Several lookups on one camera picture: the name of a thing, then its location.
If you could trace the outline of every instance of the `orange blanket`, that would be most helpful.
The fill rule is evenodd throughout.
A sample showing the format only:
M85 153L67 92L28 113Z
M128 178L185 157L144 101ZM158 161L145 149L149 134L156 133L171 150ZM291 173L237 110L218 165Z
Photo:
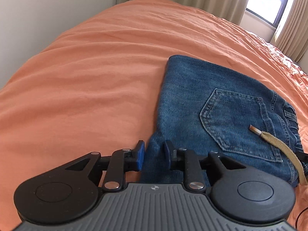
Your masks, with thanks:
M111 155L149 139L166 62L175 54L231 68L274 89L295 107L308 152L308 77L279 50L196 8L129 1L64 32L0 91L1 231L20 222L13 193L24 180L91 151ZM296 192L291 224L308 206L308 189ZM308 229L304 219L300 230Z

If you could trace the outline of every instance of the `window pane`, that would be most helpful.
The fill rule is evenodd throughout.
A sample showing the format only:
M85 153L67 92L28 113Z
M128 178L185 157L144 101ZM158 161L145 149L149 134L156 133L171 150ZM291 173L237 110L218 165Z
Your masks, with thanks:
M247 8L274 23L281 6L280 0L249 0Z

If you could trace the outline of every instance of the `window frame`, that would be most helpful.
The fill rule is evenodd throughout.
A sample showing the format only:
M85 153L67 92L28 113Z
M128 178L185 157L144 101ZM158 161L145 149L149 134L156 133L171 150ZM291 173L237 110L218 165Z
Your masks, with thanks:
M283 12L285 11L285 7L287 6L287 2L288 0L280 0L281 1L281 6L280 9L276 15L275 21L274 23L271 23L269 21L267 21L265 18L263 18L262 16L260 16L259 14L255 13L254 11L246 8L246 10L252 14L254 14L255 16L259 17L260 19L262 19L263 21L267 22L269 25L273 26L274 28L278 27L278 24L282 18Z

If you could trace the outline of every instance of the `jeans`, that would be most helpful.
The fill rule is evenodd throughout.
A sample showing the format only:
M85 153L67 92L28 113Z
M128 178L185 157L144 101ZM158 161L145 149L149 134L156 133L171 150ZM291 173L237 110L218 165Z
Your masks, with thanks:
M298 173L278 148L249 130L253 125L276 136L293 152L303 151L294 108L275 91L231 69L174 55L167 63L158 106L157 130L149 141L140 181L181 183L170 171L164 142L206 156L222 152L242 163L280 177L292 186ZM307 175L308 163L302 163Z

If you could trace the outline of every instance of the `drawstring tip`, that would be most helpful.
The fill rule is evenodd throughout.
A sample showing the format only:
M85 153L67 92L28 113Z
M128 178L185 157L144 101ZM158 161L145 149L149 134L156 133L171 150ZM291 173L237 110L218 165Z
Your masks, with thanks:
M252 125L249 126L249 130L254 132L255 134L257 134L259 136L261 135L261 130L257 129L256 127L254 127Z

